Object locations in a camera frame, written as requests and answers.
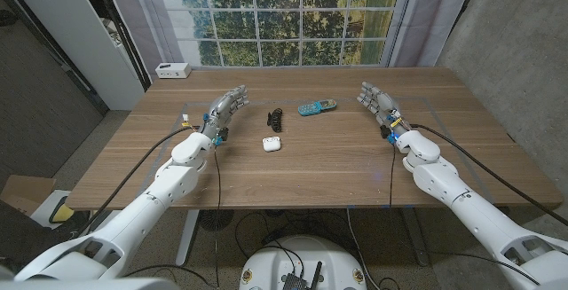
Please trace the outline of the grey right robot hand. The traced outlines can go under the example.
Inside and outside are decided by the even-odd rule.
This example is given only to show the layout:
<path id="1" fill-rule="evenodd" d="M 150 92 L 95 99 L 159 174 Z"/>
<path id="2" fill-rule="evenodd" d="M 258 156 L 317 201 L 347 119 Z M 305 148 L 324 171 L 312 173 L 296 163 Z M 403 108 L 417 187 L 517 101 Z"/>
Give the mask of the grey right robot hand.
<path id="1" fill-rule="evenodd" d="M 357 100 L 375 116 L 381 137 L 392 145 L 396 144 L 400 136 L 411 130 L 410 124 L 399 111 L 398 103 L 372 83 L 361 83 L 361 93 Z"/>

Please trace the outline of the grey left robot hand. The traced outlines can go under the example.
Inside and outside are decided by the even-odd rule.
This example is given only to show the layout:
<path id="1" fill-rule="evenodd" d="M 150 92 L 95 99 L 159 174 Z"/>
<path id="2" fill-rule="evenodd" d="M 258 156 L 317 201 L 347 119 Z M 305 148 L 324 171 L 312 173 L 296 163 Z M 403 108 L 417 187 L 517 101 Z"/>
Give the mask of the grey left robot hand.
<path id="1" fill-rule="evenodd" d="M 216 143 L 221 137 L 221 130 L 228 126 L 232 116 L 249 103 L 248 97 L 247 87 L 240 85 L 215 99 L 209 107 L 209 118 L 203 123 L 201 134 Z"/>

